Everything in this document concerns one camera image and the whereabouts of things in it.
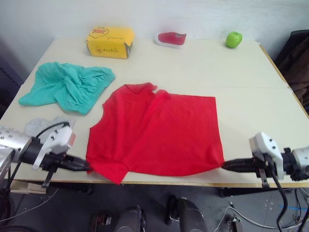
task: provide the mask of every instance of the green apple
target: green apple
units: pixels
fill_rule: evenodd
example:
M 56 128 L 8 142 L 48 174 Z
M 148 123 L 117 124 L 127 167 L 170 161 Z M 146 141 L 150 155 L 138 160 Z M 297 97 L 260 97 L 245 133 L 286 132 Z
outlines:
M 234 48 L 237 47 L 242 40 L 242 34 L 233 31 L 227 35 L 225 44 L 227 47 Z

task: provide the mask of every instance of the red shoe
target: red shoe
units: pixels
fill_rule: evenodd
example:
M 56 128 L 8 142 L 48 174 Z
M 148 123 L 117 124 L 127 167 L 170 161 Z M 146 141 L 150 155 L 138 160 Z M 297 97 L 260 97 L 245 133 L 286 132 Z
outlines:
M 181 48 L 187 34 L 177 34 L 175 32 L 166 32 L 155 35 L 154 42 L 157 45 Z

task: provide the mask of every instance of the shirt sleeve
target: shirt sleeve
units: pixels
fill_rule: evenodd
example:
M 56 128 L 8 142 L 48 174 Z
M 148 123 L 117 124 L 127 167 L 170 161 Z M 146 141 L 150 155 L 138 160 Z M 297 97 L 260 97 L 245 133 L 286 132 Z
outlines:
M 125 164 L 106 157 L 92 159 L 87 156 L 87 161 L 91 164 L 93 171 L 103 175 L 118 185 L 120 185 L 129 171 Z

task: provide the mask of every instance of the metal cylinder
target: metal cylinder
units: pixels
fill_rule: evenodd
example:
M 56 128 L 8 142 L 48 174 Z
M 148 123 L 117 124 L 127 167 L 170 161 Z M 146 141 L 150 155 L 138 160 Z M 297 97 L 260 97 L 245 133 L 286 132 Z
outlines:
M 0 146 L 15 150 L 13 162 L 18 162 L 20 155 L 25 152 L 31 142 L 31 137 L 11 128 L 0 127 Z

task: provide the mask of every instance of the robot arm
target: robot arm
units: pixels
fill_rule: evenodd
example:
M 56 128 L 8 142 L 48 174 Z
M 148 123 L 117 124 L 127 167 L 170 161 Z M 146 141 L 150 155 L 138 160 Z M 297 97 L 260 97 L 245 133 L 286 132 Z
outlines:
M 274 171 L 279 180 L 290 175 L 294 181 L 309 179 L 309 146 L 291 152 L 285 148 L 280 153 L 277 143 L 263 132 L 249 140 L 253 157 L 226 161 L 222 168 L 239 173 L 255 172 L 262 178 L 262 186 L 268 188 L 267 177 Z
M 88 171 L 89 164 L 80 158 L 67 155 L 75 140 L 69 126 L 50 133 L 44 144 L 39 138 L 30 137 L 13 129 L 0 127 L 0 184 L 12 162 L 29 163 L 33 169 L 48 171 L 43 187 L 48 187 L 57 168 L 71 171 Z

